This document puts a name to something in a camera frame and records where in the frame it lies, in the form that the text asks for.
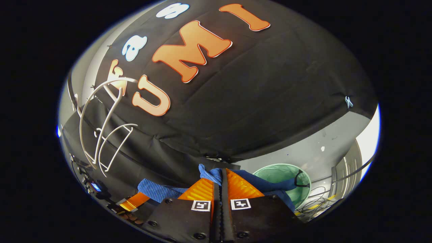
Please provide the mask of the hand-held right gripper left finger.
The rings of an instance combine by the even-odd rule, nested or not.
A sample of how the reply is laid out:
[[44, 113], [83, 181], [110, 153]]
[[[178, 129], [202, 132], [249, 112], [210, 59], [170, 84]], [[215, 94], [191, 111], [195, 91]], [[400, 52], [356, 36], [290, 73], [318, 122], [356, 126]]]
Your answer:
[[145, 232], [171, 243], [221, 243], [219, 185], [201, 178], [179, 197], [167, 197], [147, 218]]

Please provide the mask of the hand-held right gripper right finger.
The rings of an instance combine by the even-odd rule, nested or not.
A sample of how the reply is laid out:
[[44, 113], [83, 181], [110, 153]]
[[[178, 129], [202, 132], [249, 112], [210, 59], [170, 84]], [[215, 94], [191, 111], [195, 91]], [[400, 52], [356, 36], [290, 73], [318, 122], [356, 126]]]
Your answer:
[[261, 243], [287, 236], [303, 223], [277, 195], [230, 199], [228, 171], [222, 169], [221, 240]]

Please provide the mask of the blue corduroy jacket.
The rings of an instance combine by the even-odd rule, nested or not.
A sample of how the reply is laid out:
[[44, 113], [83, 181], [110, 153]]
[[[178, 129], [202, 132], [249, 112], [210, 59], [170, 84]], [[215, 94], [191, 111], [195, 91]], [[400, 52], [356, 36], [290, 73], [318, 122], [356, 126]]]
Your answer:
[[[207, 171], [203, 164], [198, 166], [200, 177], [211, 181], [212, 183], [217, 183], [219, 186], [222, 185], [222, 169], [214, 168]], [[242, 177], [248, 183], [250, 183], [258, 191], [262, 192], [264, 195], [277, 195], [285, 205], [291, 210], [295, 211], [296, 207], [293, 204], [291, 198], [287, 195], [287, 191], [296, 189], [295, 178], [291, 178], [279, 183], [272, 183], [266, 181], [258, 176], [255, 176], [245, 170], [233, 170], [234, 173]], [[164, 186], [152, 182], [148, 179], [143, 179], [137, 187], [140, 193], [148, 196], [150, 199], [155, 200], [158, 203], [168, 197], [174, 197], [178, 199], [183, 193], [185, 193], [187, 188], [179, 188], [174, 186]]]

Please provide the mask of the green laundry hamper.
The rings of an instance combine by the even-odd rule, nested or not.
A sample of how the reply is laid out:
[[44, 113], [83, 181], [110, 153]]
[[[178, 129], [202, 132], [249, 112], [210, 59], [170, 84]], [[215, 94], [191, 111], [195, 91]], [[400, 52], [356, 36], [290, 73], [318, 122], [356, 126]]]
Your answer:
[[311, 191], [311, 179], [300, 167], [291, 164], [272, 164], [255, 171], [253, 175], [258, 176], [270, 183], [280, 183], [290, 179], [296, 179], [296, 187], [285, 191], [290, 197], [295, 209], [298, 209]]

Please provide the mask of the white plastic hanger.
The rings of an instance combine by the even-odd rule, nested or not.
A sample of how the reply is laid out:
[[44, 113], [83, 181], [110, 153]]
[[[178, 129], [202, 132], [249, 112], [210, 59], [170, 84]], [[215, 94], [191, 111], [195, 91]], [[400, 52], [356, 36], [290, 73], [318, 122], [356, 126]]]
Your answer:
[[[114, 122], [117, 121], [118, 118], [116, 117], [114, 111], [117, 108], [117, 106], [120, 104], [120, 101], [123, 98], [123, 92], [126, 90], [126, 88], [121, 87], [118, 91], [118, 94], [115, 95], [108, 86], [111, 83], [114, 83], [116, 81], [125, 81], [126, 84], [138, 83], [136, 79], [127, 78], [127, 77], [108, 78], [107, 81], [103, 82], [102, 84], [94, 88], [93, 92], [89, 95], [88, 99], [86, 100], [84, 106], [80, 108], [82, 110], [82, 115], [80, 117], [80, 126], [79, 126], [80, 143], [85, 158], [88, 160], [89, 164], [95, 170], [97, 169], [101, 170], [99, 163], [97, 162], [97, 159], [95, 159], [98, 154], [96, 150], [100, 148], [100, 145], [103, 143], [104, 138], [107, 137], [111, 131], [116, 129], [114, 127], [115, 124]], [[86, 117], [88, 120], [90, 120], [90, 118], [85, 115], [85, 111], [90, 105], [92, 99], [95, 98], [97, 92], [101, 89], [105, 90], [108, 93], [108, 95], [113, 99], [114, 103], [111, 106], [111, 108], [107, 110], [107, 115], [106, 118], [103, 120], [103, 123], [100, 126], [93, 124], [96, 127], [96, 130], [100, 132], [99, 135], [96, 135], [95, 132], [83, 121], [83, 118]], [[109, 137], [108, 139], [109, 141], [107, 141], [107, 143], [105, 144], [101, 152], [101, 161], [103, 164], [108, 165], [110, 163], [115, 151], [117, 150], [117, 148], [119, 147], [119, 145], [121, 144], [121, 142], [123, 141], [123, 139], [127, 134], [128, 131], [126, 129], [121, 128], [120, 130], [114, 132], [114, 134], [111, 135], [111, 137]], [[131, 156], [126, 155], [125, 152], [123, 152], [122, 150], [118, 154], [123, 155], [124, 158], [134, 162], [134, 159]]]
[[[107, 137], [104, 138], [103, 143], [100, 145], [100, 148], [97, 149], [96, 151], [98, 152], [97, 156], [95, 159], [97, 159], [97, 162], [99, 163], [99, 166], [101, 168], [102, 174], [107, 178], [106, 172], [108, 172], [110, 170], [110, 167], [114, 161], [114, 159], [116, 158], [117, 154], [121, 151], [121, 147], [123, 146], [123, 144], [125, 143], [125, 141], [128, 139], [128, 137], [132, 134], [133, 130], [135, 127], [138, 127], [137, 124], [124, 124], [121, 126], [118, 126], [116, 129], [114, 129], [113, 131], [111, 131]], [[125, 138], [123, 139], [123, 141], [121, 142], [121, 144], [119, 145], [119, 147], [117, 148], [117, 150], [115, 151], [110, 163], [108, 165], [105, 165], [102, 163], [101, 161], [101, 152], [105, 146], [105, 144], [107, 143], [107, 141], [109, 141], [109, 137], [111, 137], [111, 135], [114, 134], [114, 132], [116, 132], [117, 130], [120, 130], [121, 128], [126, 129], [128, 131], [128, 134], [125, 136]]]

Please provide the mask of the grey metal panel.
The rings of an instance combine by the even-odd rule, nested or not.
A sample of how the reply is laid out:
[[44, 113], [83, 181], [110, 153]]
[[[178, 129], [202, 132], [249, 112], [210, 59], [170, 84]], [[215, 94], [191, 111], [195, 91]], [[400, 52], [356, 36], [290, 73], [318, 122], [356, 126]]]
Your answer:
[[331, 168], [332, 184], [329, 197], [342, 199], [358, 186], [361, 180], [361, 171], [356, 172], [362, 166], [362, 158], [357, 140], [355, 140], [341, 161]]

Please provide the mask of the black backdrop cloth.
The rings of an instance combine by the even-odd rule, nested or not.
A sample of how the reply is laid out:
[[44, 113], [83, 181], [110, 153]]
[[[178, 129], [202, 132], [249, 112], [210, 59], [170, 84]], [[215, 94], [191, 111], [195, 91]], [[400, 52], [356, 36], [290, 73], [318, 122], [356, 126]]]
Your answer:
[[[272, 0], [164, 0], [120, 21], [72, 67], [80, 108], [108, 78], [117, 95], [114, 127], [137, 124], [107, 178], [91, 174], [113, 200], [133, 195], [148, 179], [188, 188], [198, 166], [254, 173], [293, 164], [315, 182], [328, 179], [357, 140], [362, 164], [372, 152], [361, 137], [378, 114], [363, 67], [336, 37]], [[345, 96], [353, 107], [347, 109]], [[58, 137], [88, 163], [65, 82]], [[85, 111], [100, 126], [114, 101], [99, 90]]]

